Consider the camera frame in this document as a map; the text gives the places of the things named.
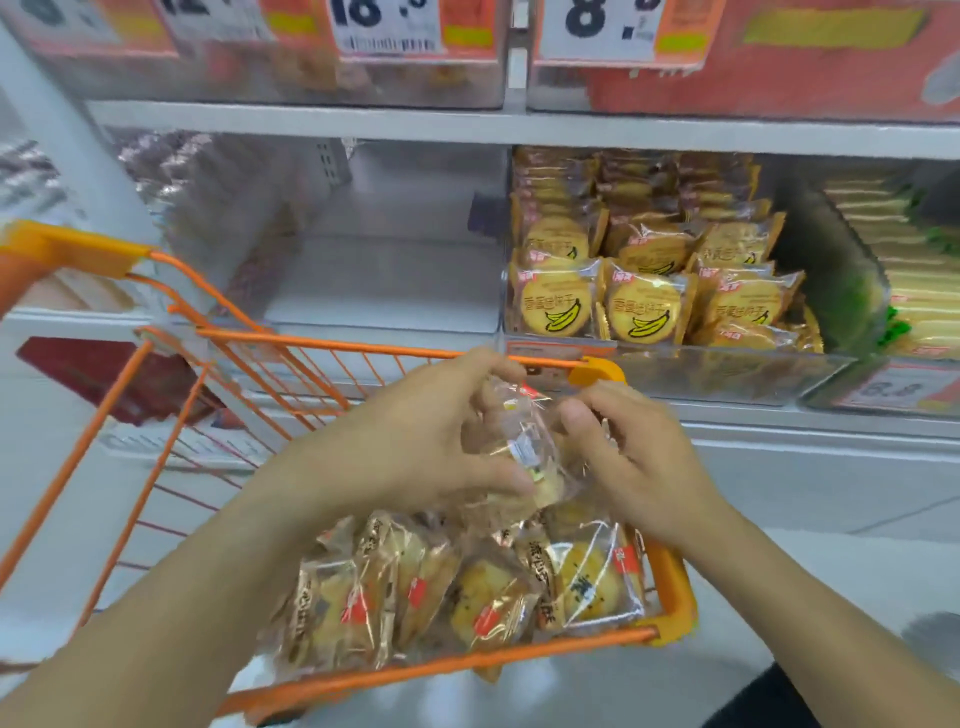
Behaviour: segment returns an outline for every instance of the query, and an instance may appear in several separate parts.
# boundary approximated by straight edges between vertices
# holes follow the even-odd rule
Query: price tag
[[[123,43],[104,12],[89,0],[19,0],[5,2],[3,10],[23,36],[40,48]]]
[[[443,56],[440,0],[326,0],[346,56]]]
[[[256,0],[158,0],[180,40],[272,41],[276,37]]]
[[[556,64],[698,68],[724,0],[539,0],[536,59]]]
[[[837,404],[864,409],[923,409],[922,403],[929,400],[960,400],[958,385],[957,370],[887,364]]]

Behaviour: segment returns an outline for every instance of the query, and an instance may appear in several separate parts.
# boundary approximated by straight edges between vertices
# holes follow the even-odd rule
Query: shopping basket
[[[213,326],[207,316],[189,305],[169,286],[133,273],[133,266],[142,260],[178,269],[235,319],[236,328]],[[196,381],[181,402],[173,428],[159,448],[146,483],[93,586],[80,614],[78,628],[91,615],[101,611],[105,586],[118,571],[136,577],[153,565],[139,563],[128,557],[128,548],[138,531],[146,530],[169,537],[171,547],[188,535],[190,529],[186,526],[157,522],[148,517],[145,507],[152,496],[164,494],[164,497],[177,498],[184,507],[195,508],[197,518],[193,527],[196,527],[217,511],[230,493],[242,487],[242,478],[236,475],[236,471],[252,472],[262,462],[262,457],[232,445],[228,438],[197,427],[192,413],[199,402],[211,399],[211,392],[226,398],[231,408],[244,410],[245,418],[241,419],[247,425],[247,434],[259,445],[264,455],[269,456],[296,435],[323,427],[330,418],[362,402],[377,387],[404,376],[412,367],[458,355],[456,352],[280,335],[249,318],[199,274],[161,251],[92,233],[32,222],[17,222],[8,226],[3,244],[0,245],[0,316],[16,303],[33,281],[60,267],[153,286],[169,297],[171,312],[179,314],[192,325],[192,339],[204,344],[200,348],[186,346],[185,337],[178,338],[168,330],[153,327],[141,329],[142,343],[103,396],[76,446],[0,560],[2,589],[85,453],[108,424],[111,409],[136,381],[144,362],[156,352],[177,353],[186,359],[197,374]],[[574,386],[584,386],[598,378],[622,380],[623,377],[614,364],[604,359],[515,359],[528,368],[564,370]],[[260,432],[259,436],[254,434],[255,430]],[[219,469],[207,465],[196,444],[190,445],[186,441],[188,434],[196,437],[197,433],[201,433],[212,447],[230,459],[232,465]],[[179,492],[159,482],[165,469],[212,474],[228,494],[221,497],[218,504]],[[629,628],[592,637],[556,639],[495,652],[450,657],[411,667],[390,667],[377,672],[321,674],[295,682],[232,692],[221,706],[219,715],[244,712],[248,718],[253,716],[259,722],[265,716],[283,715],[329,699],[332,695],[427,675],[500,666],[615,644],[674,642],[689,633],[696,622],[696,603],[683,560],[671,549],[649,539],[644,540],[644,560],[649,567],[648,573],[652,575],[650,596],[659,603],[660,609],[655,616],[642,619]]]

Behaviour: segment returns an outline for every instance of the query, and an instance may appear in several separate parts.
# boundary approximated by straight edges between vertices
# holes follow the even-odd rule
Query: left hand
[[[484,408],[487,377],[520,383],[525,374],[522,365],[485,348],[419,367],[292,442],[257,479],[289,492],[298,510],[316,520],[376,508],[414,513],[470,490],[531,493],[533,480],[518,463],[467,454],[461,445],[465,425]]]

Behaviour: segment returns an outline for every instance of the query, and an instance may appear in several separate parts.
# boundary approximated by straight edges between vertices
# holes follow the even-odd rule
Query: floor
[[[0,328],[0,548],[12,540],[90,413],[70,393],[19,365],[12,358],[14,343]],[[42,659],[66,638],[146,469],[96,446],[90,451],[0,593],[0,657]],[[960,612],[958,544],[775,527],[767,531],[805,567],[891,629],[900,630],[925,613]],[[956,538],[955,532],[948,535]],[[119,594],[123,585],[114,586]],[[573,728],[595,720],[597,706],[603,706],[604,716],[628,716],[658,728],[693,728],[770,662],[762,642],[696,574],[694,588],[700,627],[671,647],[612,648],[507,667],[494,687],[469,673],[419,680],[355,695],[321,708],[302,724],[337,728],[385,720],[428,728]],[[235,686],[260,680],[262,670],[254,664],[238,675]],[[241,724],[236,717],[218,722]]]

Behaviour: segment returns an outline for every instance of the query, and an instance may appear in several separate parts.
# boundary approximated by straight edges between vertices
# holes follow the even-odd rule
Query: orange wire frame
[[[295,433],[291,432],[288,428],[289,426],[296,424],[303,430],[313,430],[324,426],[324,418],[335,417],[349,410],[353,406],[352,400],[365,399],[370,390],[385,386],[388,383],[388,378],[405,376],[410,360],[431,364],[435,361],[452,359],[459,355],[457,352],[442,350],[351,344],[310,339],[300,336],[280,335],[249,318],[202,276],[175,258],[161,252],[151,252],[149,257],[155,262],[170,265],[179,270],[200,290],[211,296],[219,306],[225,309],[247,330],[214,327],[202,313],[191,306],[177,291],[169,286],[136,274],[128,274],[127,278],[151,285],[168,296],[172,302],[170,310],[183,316],[193,325],[195,333],[209,342],[216,352],[222,355],[225,363],[228,362],[228,364],[235,367],[238,372],[247,376],[254,383],[255,389],[261,393],[261,396],[269,397],[273,404],[279,408],[279,412],[285,415],[289,423],[288,425],[282,425],[278,421],[278,417],[265,412],[264,409],[254,401],[254,395],[250,395],[233,381],[230,376],[226,375],[216,360],[200,359],[188,351],[177,337],[162,329],[152,327],[142,329],[141,335],[144,339],[143,343],[132,355],[116,382],[107,392],[101,405],[97,408],[96,413],[84,429],[77,445],[63,463],[63,466],[58,471],[50,486],[41,496],[33,512],[14,539],[12,547],[4,554],[2,560],[0,560],[0,589],[2,589],[4,584],[10,579],[17,563],[44,523],[44,520],[47,518],[70,477],[74,471],[76,471],[84,454],[103,428],[110,410],[120,400],[124,391],[134,380],[138,368],[144,363],[148,356],[155,352],[175,352],[183,356],[198,373],[196,381],[193,383],[189,395],[176,418],[173,429],[163,443],[160,455],[151,468],[146,482],[138,494],[130,516],[124,524],[119,538],[97,578],[94,588],[84,605],[77,628],[85,624],[91,615],[97,611],[97,604],[102,598],[110,575],[118,566],[123,565],[138,570],[148,568],[145,565],[125,564],[122,561],[124,550],[130,541],[132,533],[139,525],[152,525],[158,530],[165,530],[168,533],[182,537],[186,536],[186,533],[180,533],[177,529],[145,523],[142,521],[141,516],[151,493],[155,490],[172,492],[171,489],[157,483],[165,468],[179,464],[180,461],[188,465],[197,466],[198,468],[202,467],[196,458],[177,451],[176,446],[180,441],[180,436],[184,429],[188,427],[189,414],[194,404],[198,402],[198,400],[206,397],[205,386],[207,383],[216,383],[223,387],[247,407],[259,422],[267,426],[283,441],[289,441],[295,436]],[[308,352],[313,352],[314,354],[316,354],[316,352],[323,352],[332,357],[332,360],[335,361],[340,368],[340,373],[336,376],[345,377],[341,383],[338,384],[334,380],[336,376],[326,372],[323,367],[317,363],[315,357],[311,357]],[[364,384],[361,382],[361,379],[367,375],[359,376],[356,371],[353,371],[348,366],[345,359],[350,356],[360,357],[354,360],[362,360],[364,362],[364,366],[366,369],[369,369],[369,375],[375,380],[375,384],[369,382]],[[513,358],[527,367],[544,369],[556,368],[568,372],[575,371],[578,367],[583,366],[583,362],[581,361],[536,357]],[[408,361],[407,366],[404,366],[404,360]],[[384,373],[374,365],[374,361],[381,362],[381,367],[383,366],[383,362],[386,362],[386,364],[398,373],[398,376],[396,376],[396,374],[387,374],[384,376]],[[272,368],[271,363],[280,366],[282,372],[279,373],[276,367]],[[352,388],[355,396],[346,396],[344,394],[344,388]],[[313,403],[316,401],[320,402],[322,406],[313,406]],[[273,451],[262,441],[259,442],[266,451]],[[223,450],[227,454],[238,457],[240,460],[245,461],[246,464],[255,467],[255,463],[253,463],[251,459],[243,457],[236,450],[230,450],[226,446],[223,446]],[[171,457],[173,456],[178,458],[177,463],[171,461]],[[217,476],[235,488],[241,487],[226,475],[218,474]],[[203,507],[208,511],[217,510],[216,507],[185,494],[174,493],[174,495],[178,495],[186,501],[191,501],[198,507]],[[663,614],[642,620],[632,628],[607,632],[595,637],[563,638],[546,643],[509,647],[490,653],[473,653],[443,658],[411,667],[390,667],[378,672],[315,675],[299,681],[284,683],[269,688],[231,693],[221,706],[218,715],[222,716],[236,712],[256,712],[257,715],[266,716],[270,713],[278,713],[290,708],[308,706],[318,699],[329,699],[330,696],[336,694],[389,685],[427,675],[453,672],[473,667],[505,665],[521,660],[560,655],[567,652],[595,649],[615,644],[669,642],[678,639],[692,629],[696,619],[696,606],[692,591],[689,589],[689,582],[686,579],[683,563],[679,557],[672,552],[669,552],[661,546],[652,544],[649,541],[646,543],[646,548],[646,554],[654,573],[658,594],[660,595],[660,605],[663,609]]]

